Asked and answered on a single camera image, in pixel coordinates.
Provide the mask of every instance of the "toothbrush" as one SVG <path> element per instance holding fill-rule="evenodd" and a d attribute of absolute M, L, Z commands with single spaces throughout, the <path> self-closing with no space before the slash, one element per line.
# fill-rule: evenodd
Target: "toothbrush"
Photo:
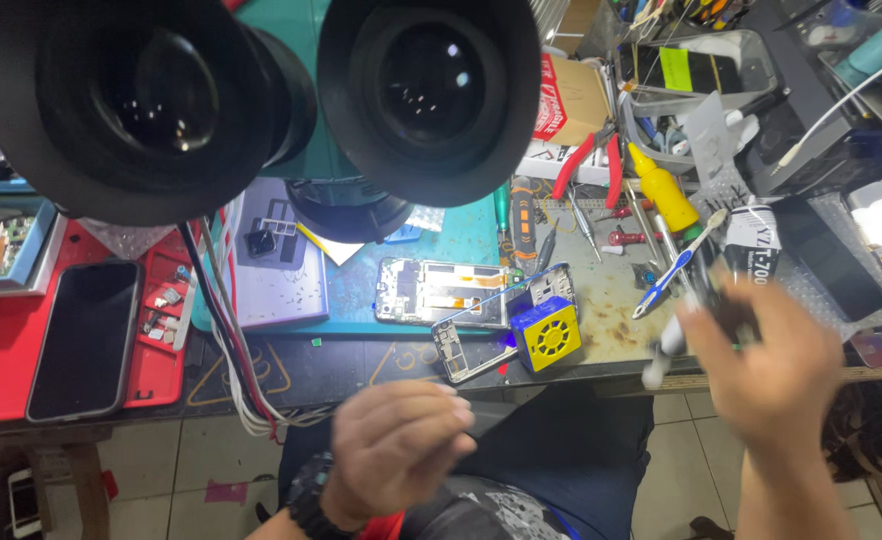
<path fill-rule="evenodd" d="M 678 254 L 677 259 L 675 259 L 674 264 L 671 265 L 670 268 L 664 272 L 664 275 L 661 276 L 660 279 L 648 290 L 644 293 L 644 296 L 641 297 L 640 302 L 638 303 L 638 307 L 634 310 L 634 313 L 631 315 L 632 319 L 638 319 L 642 315 L 648 312 L 648 308 L 657 302 L 659 298 L 661 298 L 661 294 L 665 292 L 665 289 L 668 287 L 668 284 L 675 277 L 675 274 L 678 273 L 678 270 L 684 268 L 688 262 L 691 260 L 691 257 L 695 254 L 695 251 L 698 251 L 698 248 L 701 247 L 701 243 L 704 242 L 705 239 L 708 238 L 708 234 L 711 233 L 714 229 L 721 227 L 724 223 L 724 219 L 728 216 L 728 210 L 722 208 L 711 215 L 711 218 L 708 219 L 708 226 L 704 228 L 698 238 L 696 238 L 687 249 L 681 251 Z"/>

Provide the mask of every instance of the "black watch strap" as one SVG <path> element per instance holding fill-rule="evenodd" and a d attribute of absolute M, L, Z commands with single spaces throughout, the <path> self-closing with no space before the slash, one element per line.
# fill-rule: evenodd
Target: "black watch strap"
<path fill-rule="evenodd" d="M 342 540 L 355 536 L 338 528 L 321 510 L 321 492 L 334 462 L 329 451 L 316 454 L 294 477 L 288 491 L 287 511 L 291 520 L 311 540 Z"/>

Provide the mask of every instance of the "person's leg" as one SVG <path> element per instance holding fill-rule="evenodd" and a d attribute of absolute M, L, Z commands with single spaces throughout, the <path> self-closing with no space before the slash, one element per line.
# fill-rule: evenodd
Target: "person's leg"
<path fill-rule="evenodd" d="M 549 386 L 479 440 L 455 474 L 513 485 L 558 510 L 582 538 L 627 539 L 651 456 L 651 397 L 598 398 Z"/>
<path fill-rule="evenodd" d="M 288 499 L 291 481 L 315 454 L 331 449 L 330 417 L 309 427 L 290 426 L 284 436 L 284 450 L 278 465 L 278 510 Z"/>

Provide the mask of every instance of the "black wire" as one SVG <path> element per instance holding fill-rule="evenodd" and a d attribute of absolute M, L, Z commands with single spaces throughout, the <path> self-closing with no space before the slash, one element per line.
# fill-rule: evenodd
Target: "black wire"
<path fill-rule="evenodd" d="M 234 366 L 234 371 L 237 373 L 237 376 L 240 377 L 241 387 L 247 388 L 247 391 L 242 393 L 241 399 L 247 404 L 248 411 L 253 411 L 257 416 L 265 418 L 265 416 L 258 411 L 258 408 L 254 406 L 254 402 L 252 401 L 253 398 L 251 398 L 251 395 L 254 393 L 255 389 L 248 387 L 247 378 L 244 376 L 246 372 L 243 371 L 243 367 L 240 363 L 240 355 L 242 353 L 240 350 L 235 350 L 234 341 L 229 339 L 231 334 L 228 333 L 228 326 L 224 319 L 221 318 L 220 311 L 215 305 L 215 295 L 211 290 L 211 284 L 208 282 L 208 276 L 205 274 L 204 265 L 201 264 L 201 255 L 198 254 L 198 248 L 195 245 L 195 238 L 192 236 L 191 227 L 189 227 L 187 223 L 179 223 L 178 232 L 181 233 L 184 246 L 187 248 L 187 256 L 190 257 L 191 264 L 194 266 L 194 271 L 197 274 L 198 289 L 201 289 L 201 295 L 204 296 L 205 304 L 207 304 L 207 311 L 210 313 L 210 319 L 213 321 L 214 325 L 217 325 L 217 330 L 222 338 L 221 340 L 231 350 L 231 354 L 226 354 L 226 356 L 229 357 L 228 362 L 231 362 L 231 365 Z"/>

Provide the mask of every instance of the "yellow blue speaker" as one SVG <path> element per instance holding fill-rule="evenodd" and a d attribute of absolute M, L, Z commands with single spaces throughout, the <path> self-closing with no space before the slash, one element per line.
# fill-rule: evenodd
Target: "yellow blue speaker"
<path fill-rule="evenodd" d="M 524 365 L 534 372 L 552 365 L 581 347 L 578 312 L 568 299 L 552 296 L 511 317 L 511 330 Z"/>

